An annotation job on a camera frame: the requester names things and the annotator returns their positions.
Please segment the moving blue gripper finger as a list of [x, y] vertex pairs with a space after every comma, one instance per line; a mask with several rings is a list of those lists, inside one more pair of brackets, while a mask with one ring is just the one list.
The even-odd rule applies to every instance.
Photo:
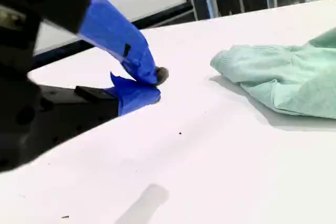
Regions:
[[169, 71], [155, 64], [143, 34], [109, 0], [43, 0], [43, 19], [114, 56], [136, 81], [159, 86]]

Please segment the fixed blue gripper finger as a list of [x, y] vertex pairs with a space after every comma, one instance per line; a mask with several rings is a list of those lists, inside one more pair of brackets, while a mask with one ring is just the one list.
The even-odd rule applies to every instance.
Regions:
[[39, 108], [39, 151], [55, 146], [161, 98], [152, 85], [110, 76], [110, 88], [42, 86]]

